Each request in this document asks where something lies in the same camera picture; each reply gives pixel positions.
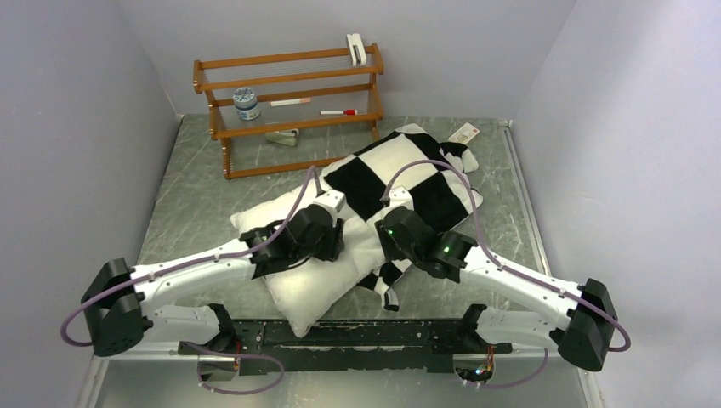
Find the black white checkered pillowcase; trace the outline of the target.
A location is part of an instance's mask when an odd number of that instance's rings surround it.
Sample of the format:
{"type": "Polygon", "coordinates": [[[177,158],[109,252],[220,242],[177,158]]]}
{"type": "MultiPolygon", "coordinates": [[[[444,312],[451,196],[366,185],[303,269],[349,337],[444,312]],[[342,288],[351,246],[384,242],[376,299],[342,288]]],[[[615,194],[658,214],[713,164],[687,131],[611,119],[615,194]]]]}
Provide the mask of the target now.
{"type": "Polygon", "coordinates": [[[345,225],[339,257],[354,263],[357,285],[379,295],[384,309],[399,310],[392,286],[411,266],[407,260],[386,260],[375,228],[383,217],[381,198],[387,185],[405,188],[423,221],[445,232],[482,203],[478,191],[468,193],[465,188],[468,174],[478,167],[467,145],[439,142],[412,123],[322,171],[323,186],[346,198],[340,213],[345,225]]]}

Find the white pillow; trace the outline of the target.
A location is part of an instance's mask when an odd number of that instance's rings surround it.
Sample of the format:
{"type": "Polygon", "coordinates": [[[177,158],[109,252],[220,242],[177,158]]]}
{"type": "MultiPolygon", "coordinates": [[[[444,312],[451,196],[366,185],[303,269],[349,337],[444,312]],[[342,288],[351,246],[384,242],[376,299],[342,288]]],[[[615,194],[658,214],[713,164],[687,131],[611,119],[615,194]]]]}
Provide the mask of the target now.
{"type": "Polygon", "coordinates": [[[336,261],[311,259],[264,279],[275,306],[296,337],[306,336],[334,303],[384,263],[375,230],[352,208],[350,199],[339,217],[344,221],[344,249],[336,261]]]}

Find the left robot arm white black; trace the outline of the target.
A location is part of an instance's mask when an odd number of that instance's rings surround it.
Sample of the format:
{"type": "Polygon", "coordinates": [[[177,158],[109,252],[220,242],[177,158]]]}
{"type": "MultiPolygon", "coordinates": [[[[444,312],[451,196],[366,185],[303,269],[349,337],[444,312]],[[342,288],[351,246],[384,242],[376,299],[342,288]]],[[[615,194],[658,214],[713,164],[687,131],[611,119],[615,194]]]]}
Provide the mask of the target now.
{"type": "Polygon", "coordinates": [[[241,345],[225,306],[182,307],[177,300],[228,281],[251,281],[315,259],[334,262],[343,250],[344,221],[311,204],[288,224],[277,220],[226,244],[164,264],[105,263],[82,296],[95,355],[111,357],[141,343],[194,343],[213,352],[241,345]]]}

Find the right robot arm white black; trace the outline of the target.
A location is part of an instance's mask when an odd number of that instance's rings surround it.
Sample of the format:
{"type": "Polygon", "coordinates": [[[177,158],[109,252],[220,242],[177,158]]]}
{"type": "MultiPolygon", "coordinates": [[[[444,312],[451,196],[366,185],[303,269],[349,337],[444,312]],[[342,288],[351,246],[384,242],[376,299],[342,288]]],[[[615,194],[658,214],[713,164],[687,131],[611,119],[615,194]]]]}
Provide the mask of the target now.
{"type": "Polygon", "coordinates": [[[388,260],[408,261],[433,278],[479,286],[522,306],[521,311],[469,306],[459,334],[466,348],[523,344],[554,350],[586,371],[603,368],[619,329],[602,282],[540,274],[467,235],[437,232],[406,207],[392,209],[375,227],[388,260]]]}

